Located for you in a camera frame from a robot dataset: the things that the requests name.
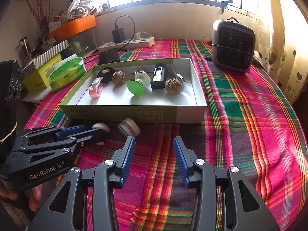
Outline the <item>white round knob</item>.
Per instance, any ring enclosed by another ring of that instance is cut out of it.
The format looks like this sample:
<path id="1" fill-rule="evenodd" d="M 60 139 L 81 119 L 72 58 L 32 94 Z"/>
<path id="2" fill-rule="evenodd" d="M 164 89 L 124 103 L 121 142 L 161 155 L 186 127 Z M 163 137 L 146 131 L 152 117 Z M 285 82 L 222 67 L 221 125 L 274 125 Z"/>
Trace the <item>white round knob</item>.
<path id="1" fill-rule="evenodd" d="M 100 132 L 105 135 L 110 132 L 110 128 L 104 123 L 96 123 L 92 126 L 94 130 L 100 130 Z"/>

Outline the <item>small white round jar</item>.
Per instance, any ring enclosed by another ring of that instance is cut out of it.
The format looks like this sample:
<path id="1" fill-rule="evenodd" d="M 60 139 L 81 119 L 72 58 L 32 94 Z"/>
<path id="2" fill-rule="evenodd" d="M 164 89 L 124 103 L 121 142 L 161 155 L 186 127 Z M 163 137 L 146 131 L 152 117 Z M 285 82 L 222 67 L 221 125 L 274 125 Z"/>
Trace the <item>small white round jar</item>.
<path id="1" fill-rule="evenodd" d="M 141 130 L 139 129 L 137 124 L 129 117 L 120 122 L 117 125 L 117 128 L 121 132 L 121 134 L 126 138 L 129 136 L 135 138 L 141 133 Z"/>

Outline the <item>pink clip with mint cap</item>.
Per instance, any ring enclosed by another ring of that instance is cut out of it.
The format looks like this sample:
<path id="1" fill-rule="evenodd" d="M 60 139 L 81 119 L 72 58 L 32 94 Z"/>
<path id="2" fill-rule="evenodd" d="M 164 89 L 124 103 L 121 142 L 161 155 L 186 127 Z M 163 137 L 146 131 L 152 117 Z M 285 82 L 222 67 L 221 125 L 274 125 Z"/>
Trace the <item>pink clip with mint cap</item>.
<path id="1" fill-rule="evenodd" d="M 103 84 L 100 78 L 95 78 L 89 87 L 89 95 L 91 98 L 95 99 L 101 95 L 103 89 Z"/>

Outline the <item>black oval disc with buttons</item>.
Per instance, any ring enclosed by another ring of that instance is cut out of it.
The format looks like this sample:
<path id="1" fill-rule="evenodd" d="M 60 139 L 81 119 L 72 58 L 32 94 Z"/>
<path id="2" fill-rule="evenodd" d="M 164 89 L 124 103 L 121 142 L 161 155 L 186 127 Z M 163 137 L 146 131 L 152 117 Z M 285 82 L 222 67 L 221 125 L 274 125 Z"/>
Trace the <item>black oval disc with buttons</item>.
<path id="1" fill-rule="evenodd" d="M 113 68 L 105 67 L 97 74 L 97 78 L 101 80 L 102 84 L 109 84 L 112 81 L 113 74 L 116 72 Z"/>

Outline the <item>brown walnut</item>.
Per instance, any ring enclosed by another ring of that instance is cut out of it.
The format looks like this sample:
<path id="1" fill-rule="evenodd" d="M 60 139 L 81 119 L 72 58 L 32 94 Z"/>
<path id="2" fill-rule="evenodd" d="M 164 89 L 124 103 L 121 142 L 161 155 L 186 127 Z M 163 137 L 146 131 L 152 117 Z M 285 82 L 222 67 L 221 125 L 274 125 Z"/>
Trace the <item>brown walnut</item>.
<path id="1" fill-rule="evenodd" d="M 171 95 L 180 94 L 182 91 L 182 84 L 175 78 L 168 79 L 165 82 L 165 90 Z"/>
<path id="2" fill-rule="evenodd" d="M 112 82 L 115 85 L 122 85 L 125 82 L 125 73 L 121 70 L 117 70 L 113 73 Z"/>

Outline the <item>green white spool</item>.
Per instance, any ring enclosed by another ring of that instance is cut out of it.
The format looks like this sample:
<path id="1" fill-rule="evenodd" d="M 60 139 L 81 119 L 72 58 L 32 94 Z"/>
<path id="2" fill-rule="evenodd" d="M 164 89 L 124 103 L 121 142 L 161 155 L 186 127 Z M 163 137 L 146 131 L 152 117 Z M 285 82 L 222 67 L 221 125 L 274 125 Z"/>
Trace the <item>green white spool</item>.
<path id="1" fill-rule="evenodd" d="M 150 83 L 150 76 L 145 71 L 139 71 L 135 73 L 134 79 L 129 80 L 126 85 L 132 94 L 141 96 L 144 93 L 144 88 L 149 87 Z"/>

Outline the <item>black rectangular device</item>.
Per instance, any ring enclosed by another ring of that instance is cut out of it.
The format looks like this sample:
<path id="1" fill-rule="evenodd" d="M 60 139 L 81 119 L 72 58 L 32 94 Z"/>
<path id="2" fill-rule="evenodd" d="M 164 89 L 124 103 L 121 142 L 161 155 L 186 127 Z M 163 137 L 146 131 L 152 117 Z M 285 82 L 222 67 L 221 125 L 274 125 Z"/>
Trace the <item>black rectangular device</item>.
<path id="1" fill-rule="evenodd" d="M 151 89 L 160 90 L 165 88 L 167 80 L 167 68 L 165 64 L 157 64 L 153 71 L 153 78 L 151 80 Z"/>

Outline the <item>small silver usb stick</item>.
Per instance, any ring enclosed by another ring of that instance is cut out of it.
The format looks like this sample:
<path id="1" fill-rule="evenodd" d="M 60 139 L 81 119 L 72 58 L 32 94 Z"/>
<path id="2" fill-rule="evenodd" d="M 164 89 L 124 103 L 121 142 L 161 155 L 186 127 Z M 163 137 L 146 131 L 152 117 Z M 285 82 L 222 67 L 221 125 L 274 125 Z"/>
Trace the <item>small silver usb stick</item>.
<path id="1" fill-rule="evenodd" d="M 173 76 L 175 79 L 177 79 L 181 84 L 185 84 L 185 83 L 186 83 L 184 77 L 183 77 L 181 74 L 175 72 L 174 69 L 170 69 L 170 73 L 171 73 L 172 76 Z"/>

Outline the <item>white flat package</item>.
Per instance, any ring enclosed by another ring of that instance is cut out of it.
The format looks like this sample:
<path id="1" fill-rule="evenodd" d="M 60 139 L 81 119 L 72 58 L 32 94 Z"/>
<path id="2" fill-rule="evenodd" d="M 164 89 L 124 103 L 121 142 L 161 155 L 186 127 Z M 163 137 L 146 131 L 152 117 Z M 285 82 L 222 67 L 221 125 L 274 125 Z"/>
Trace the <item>white flat package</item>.
<path id="1" fill-rule="evenodd" d="M 48 87 L 43 90 L 37 90 L 34 92 L 29 92 L 27 95 L 22 99 L 24 102 L 29 102 L 29 103 L 36 103 L 40 104 L 51 92 L 51 87 Z"/>

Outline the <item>yellow cardboard box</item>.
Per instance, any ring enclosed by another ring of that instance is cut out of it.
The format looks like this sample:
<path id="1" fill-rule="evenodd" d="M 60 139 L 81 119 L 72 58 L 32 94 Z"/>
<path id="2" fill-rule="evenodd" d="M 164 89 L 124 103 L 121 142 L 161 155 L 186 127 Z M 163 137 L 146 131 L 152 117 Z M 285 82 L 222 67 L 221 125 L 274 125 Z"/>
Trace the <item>yellow cardboard box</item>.
<path id="1" fill-rule="evenodd" d="M 58 53 L 44 63 L 38 70 L 26 75 L 23 80 L 23 85 L 27 88 L 28 92 L 46 89 L 49 86 L 48 78 L 46 77 L 47 71 L 61 60 L 61 54 Z"/>

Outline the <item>green tissue pack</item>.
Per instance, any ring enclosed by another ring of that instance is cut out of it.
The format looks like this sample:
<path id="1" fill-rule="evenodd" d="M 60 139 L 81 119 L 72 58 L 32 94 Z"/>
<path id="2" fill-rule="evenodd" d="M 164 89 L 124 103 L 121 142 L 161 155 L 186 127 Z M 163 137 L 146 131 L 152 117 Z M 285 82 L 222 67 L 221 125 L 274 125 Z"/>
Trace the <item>green tissue pack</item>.
<path id="1" fill-rule="evenodd" d="M 85 73 L 84 59 L 73 54 L 51 67 L 46 77 L 51 90 L 57 92 L 82 77 Z"/>

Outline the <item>striped grey white box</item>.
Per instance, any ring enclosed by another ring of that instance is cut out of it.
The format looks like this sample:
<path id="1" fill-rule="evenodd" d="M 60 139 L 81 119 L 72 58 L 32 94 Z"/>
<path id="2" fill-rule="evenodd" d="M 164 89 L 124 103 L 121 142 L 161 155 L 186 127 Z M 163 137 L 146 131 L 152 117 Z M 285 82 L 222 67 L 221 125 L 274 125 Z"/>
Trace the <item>striped grey white box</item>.
<path id="1" fill-rule="evenodd" d="M 43 64 L 45 64 L 52 57 L 56 56 L 64 49 L 68 48 L 68 46 L 69 46 L 68 40 L 64 40 L 63 42 L 57 44 L 56 46 L 46 51 L 44 54 L 39 55 L 38 57 L 31 60 L 29 64 L 23 69 L 24 76 L 27 77 L 34 71 L 38 70 L 41 66 L 43 66 Z"/>

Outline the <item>black smartphone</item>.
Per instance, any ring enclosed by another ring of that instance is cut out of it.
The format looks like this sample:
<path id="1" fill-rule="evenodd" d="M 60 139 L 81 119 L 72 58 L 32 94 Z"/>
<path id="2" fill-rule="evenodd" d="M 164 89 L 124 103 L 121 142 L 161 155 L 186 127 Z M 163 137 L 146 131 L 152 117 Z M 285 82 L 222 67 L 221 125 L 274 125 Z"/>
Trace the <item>black smartphone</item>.
<path id="1" fill-rule="evenodd" d="M 119 61 L 120 57 L 118 51 L 116 49 L 110 49 L 108 51 L 100 53 L 98 65 L 114 63 Z"/>

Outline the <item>plaid pink green cloth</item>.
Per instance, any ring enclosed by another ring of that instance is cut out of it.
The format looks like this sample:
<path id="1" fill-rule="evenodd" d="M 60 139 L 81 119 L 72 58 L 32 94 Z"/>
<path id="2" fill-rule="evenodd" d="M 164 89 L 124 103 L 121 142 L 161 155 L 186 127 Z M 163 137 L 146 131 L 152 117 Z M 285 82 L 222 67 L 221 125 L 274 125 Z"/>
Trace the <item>plaid pink green cloth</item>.
<path id="1" fill-rule="evenodd" d="M 120 230 L 189 230 L 195 191 L 181 182 L 173 139 L 213 166 L 237 166 L 281 230 L 307 230 L 307 142 L 294 109 L 260 67 L 240 74 L 207 62 L 206 41 L 159 39 L 122 61 L 186 58 L 207 102 L 200 125 L 140 124 L 130 176 L 114 192 Z"/>

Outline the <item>green white cardboard box tray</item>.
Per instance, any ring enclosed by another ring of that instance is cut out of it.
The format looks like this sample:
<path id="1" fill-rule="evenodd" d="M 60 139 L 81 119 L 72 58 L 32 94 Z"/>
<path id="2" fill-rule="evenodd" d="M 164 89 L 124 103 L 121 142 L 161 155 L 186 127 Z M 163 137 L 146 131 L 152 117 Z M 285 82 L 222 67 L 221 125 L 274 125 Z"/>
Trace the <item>green white cardboard box tray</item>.
<path id="1" fill-rule="evenodd" d="M 129 92 L 127 85 L 110 82 L 103 86 L 99 97 L 92 98 L 89 88 L 104 68 L 120 70 L 125 80 L 135 77 L 138 71 L 149 76 L 157 64 L 164 64 L 183 76 L 185 84 L 179 94 L 172 95 L 165 89 L 146 87 L 140 96 Z M 131 118 L 135 122 L 200 124 L 204 119 L 207 103 L 196 69 L 190 59 L 140 59 L 98 65 L 90 68 L 72 87 L 60 103 L 67 117 L 98 121 L 122 121 Z"/>

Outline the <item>orange plastic bin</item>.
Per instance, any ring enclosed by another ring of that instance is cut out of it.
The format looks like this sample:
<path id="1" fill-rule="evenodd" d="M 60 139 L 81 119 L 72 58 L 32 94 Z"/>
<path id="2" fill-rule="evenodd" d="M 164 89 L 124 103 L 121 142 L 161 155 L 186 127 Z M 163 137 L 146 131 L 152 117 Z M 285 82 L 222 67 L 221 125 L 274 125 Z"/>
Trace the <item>orange plastic bin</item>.
<path id="1" fill-rule="evenodd" d="M 76 34 L 79 34 L 96 26 L 95 16 L 89 15 L 72 20 L 49 33 L 49 38 L 54 38 L 57 42 L 68 40 Z"/>

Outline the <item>black charger adapter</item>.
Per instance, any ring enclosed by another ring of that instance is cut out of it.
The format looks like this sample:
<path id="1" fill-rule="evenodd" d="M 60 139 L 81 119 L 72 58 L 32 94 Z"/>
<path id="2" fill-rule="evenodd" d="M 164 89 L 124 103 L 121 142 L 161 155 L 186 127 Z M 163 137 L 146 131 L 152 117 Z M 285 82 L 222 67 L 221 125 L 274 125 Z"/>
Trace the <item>black charger adapter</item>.
<path id="1" fill-rule="evenodd" d="M 112 30 L 112 36 L 114 43 L 122 43 L 125 40 L 124 30 L 123 28 L 119 28 L 118 25 L 114 26 L 114 30 Z"/>

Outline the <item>white power strip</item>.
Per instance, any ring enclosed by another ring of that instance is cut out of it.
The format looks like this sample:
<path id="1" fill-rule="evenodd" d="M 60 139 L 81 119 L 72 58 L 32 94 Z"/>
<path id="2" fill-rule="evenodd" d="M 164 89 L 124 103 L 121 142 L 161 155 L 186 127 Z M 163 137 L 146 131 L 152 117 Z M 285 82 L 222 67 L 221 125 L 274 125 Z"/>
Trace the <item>white power strip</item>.
<path id="1" fill-rule="evenodd" d="M 141 38 L 139 40 L 125 40 L 121 43 L 109 42 L 98 47 L 99 52 L 105 52 L 111 49 L 133 49 L 133 48 L 149 48 L 155 44 L 155 38 Z"/>

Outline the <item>red berry branches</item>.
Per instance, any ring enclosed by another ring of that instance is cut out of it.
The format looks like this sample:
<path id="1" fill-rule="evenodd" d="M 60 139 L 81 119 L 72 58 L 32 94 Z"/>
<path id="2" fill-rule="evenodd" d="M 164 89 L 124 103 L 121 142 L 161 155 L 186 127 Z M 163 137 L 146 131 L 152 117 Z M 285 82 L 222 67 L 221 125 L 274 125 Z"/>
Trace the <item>red berry branches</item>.
<path id="1" fill-rule="evenodd" d="M 25 0 L 35 19 L 36 23 L 39 25 L 40 32 L 42 34 L 49 32 L 48 23 L 51 22 L 52 15 L 54 12 L 55 3 L 57 0 L 35 0 L 35 4 L 33 5 L 30 0 Z"/>

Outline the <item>heart pattern curtain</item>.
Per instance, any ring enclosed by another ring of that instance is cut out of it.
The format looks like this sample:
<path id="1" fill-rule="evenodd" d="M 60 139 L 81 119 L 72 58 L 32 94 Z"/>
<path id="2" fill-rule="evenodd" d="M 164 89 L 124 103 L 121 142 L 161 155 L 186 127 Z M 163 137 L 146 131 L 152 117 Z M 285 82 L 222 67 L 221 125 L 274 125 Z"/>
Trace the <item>heart pattern curtain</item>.
<path id="1" fill-rule="evenodd" d="M 258 0 L 258 51 L 290 104 L 307 89 L 307 21 L 294 0 Z"/>

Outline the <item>small grey desk heater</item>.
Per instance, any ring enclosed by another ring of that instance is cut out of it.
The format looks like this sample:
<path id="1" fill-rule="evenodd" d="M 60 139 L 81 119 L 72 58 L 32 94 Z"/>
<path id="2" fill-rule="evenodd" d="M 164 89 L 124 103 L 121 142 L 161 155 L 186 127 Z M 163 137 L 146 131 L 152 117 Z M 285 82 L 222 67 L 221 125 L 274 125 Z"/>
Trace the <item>small grey desk heater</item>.
<path id="1" fill-rule="evenodd" d="M 255 32 L 234 17 L 213 23 L 211 60 L 221 68 L 246 73 L 255 51 Z"/>

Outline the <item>black window latch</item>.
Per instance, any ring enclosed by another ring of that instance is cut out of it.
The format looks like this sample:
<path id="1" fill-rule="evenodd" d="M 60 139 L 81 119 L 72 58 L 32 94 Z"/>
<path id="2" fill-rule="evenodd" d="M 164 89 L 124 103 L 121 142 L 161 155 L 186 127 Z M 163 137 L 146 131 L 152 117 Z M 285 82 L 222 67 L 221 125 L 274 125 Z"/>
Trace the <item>black window latch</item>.
<path id="1" fill-rule="evenodd" d="M 221 1 L 220 5 L 221 5 L 221 15 L 224 13 L 225 8 L 228 6 L 229 3 L 233 3 L 233 0 L 227 0 L 227 1 Z"/>

